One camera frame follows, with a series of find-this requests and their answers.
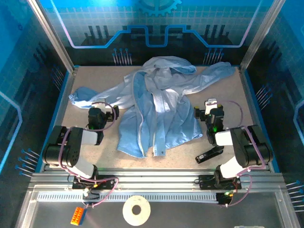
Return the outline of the light blue zip jacket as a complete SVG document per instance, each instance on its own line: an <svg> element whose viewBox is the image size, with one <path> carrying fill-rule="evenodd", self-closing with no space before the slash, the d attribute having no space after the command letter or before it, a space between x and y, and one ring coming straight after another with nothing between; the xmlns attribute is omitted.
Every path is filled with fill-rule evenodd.
<svg viewBox="0 0 304 228"><path fill-rule="evenodd" d="M83 109L99 99L125 109L117 149L145 158L152 148L155 156L164 156L167 149L203 135L187 96L233 75L235 68L219 62L199 74L196 71L194 65L180 57L153 57L115 87L100 93L80 87L69 99Z"/></svg>

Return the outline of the black handheld device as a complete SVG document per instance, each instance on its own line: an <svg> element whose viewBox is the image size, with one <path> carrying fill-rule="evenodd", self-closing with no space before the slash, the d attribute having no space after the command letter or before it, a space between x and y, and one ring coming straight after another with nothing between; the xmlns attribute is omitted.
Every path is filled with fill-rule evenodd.
<svg viewBox="0 0 304 228"><path fill-rule="evenodd" d="M220 154L223 153L224 150L224 146L215 146L212 149L210 149L207 152L204 152L200 155L198 155L197 157L195 157L195 160L197 162L197 164L203 163L211 158L214 158Z"/></svg>

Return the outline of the black controller box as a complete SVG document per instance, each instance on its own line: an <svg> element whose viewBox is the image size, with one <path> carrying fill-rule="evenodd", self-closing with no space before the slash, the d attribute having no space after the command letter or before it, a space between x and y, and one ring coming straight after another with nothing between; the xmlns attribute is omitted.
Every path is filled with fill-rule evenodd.
<svg viewBox="0 0 304 228"><path fill-rule="evenodd" d="M229 205L232 202L233 196L233 192L216 193L216 201L219 205Z"/></svg>

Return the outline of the orange connector block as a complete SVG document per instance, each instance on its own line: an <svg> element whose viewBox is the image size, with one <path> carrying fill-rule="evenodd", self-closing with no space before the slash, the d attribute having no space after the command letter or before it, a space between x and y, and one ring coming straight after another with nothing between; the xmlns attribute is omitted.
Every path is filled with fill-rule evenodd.
<svg viewBox="0 0 304 228"><path fill-rule="evenodd" d="M74 226L80 226L83 223L86 212L86 208L76 207L71 218L70 224Z"/></svg>

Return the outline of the white tape roll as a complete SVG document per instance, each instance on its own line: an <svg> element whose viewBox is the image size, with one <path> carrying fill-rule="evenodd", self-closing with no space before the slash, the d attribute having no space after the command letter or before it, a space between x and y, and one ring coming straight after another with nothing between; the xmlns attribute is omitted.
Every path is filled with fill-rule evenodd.
<svg viewBox="0 0 304 228"><path fill-rule="evenodd" d="M134 214L133 207L140 207L140 213ZM123 218L132 226L143 225L150 217L151 206L149 201L143 196L134 195L129 197L123 205Z"/></svg>

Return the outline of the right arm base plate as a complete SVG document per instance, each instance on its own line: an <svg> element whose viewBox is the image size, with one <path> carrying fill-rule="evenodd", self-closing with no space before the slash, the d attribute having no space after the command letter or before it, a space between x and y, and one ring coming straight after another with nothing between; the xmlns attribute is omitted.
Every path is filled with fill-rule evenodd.
<svg viewBox="0 0 304 228"><path fill-rule="evenodd" d="M214 175L199 175L198 185L201 190L240 190L239 178L225 179Z"/></svg>

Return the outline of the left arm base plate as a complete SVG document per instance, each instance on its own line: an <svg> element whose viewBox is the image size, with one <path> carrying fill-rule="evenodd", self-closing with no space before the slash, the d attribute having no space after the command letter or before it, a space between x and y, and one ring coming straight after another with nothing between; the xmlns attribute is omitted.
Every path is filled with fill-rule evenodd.
<svg viewBox="0 0 304 228"><path fill-rule="evenodd" d="M113 188L116 180L113 175L95 175L94 181L86 181L79 177L74 177L72 189L84 190L89 188L90 190L110 190Z"/></svg>

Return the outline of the aluminium mounting rail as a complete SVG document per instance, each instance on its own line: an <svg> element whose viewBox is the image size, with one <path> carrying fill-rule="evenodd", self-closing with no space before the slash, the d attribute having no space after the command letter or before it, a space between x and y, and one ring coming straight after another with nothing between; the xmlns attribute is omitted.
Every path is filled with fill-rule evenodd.
<svg viewBox="0 0 304 228"><path fill-rule="evenodd" d="M119 179L116 191L121 192L198 192L194 183L200 175L213 176L213 170L203 169L102 169L100 175L113 175ZM39 191L71 190L73 176L59 169L47 168L35 173L29 189ZM251 171L240 176L241 192L278 192L286 189L280 173Z"/></svg>

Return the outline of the aluminium frame post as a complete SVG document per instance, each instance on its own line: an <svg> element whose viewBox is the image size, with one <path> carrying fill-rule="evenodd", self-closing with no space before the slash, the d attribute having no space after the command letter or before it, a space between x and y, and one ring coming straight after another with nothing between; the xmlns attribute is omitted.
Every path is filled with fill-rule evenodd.
<svg viewBox="0 0 304 228"><path fill-rule="evenodd" d="M265 15L257 33L255 34L241 64L239 67L240 74L244 74L246 69L248 68L250 62L255 56L258 48L262 44L264 38L268 34L271 26L273 25L276 17L281 11L286 0L274 0L271 7L269 8L267 14Z"/></svg>
<svg viewBox="0 0 304 228"><path fill-rule="evenodd" d="M39 0L27 0L29 6L33 10L36 18L38 19L39 23L41 24L45 34L47 35L49 41L51 42L52 46L54 47L55 51L57 52L59 58L61 59L62 63L66 67L69 73L74 72L74 64L69 57L68 52L66 51L62 41L60 40L56 30L54 29L53 25L51 24L45 10L43 9Z"/></svg>

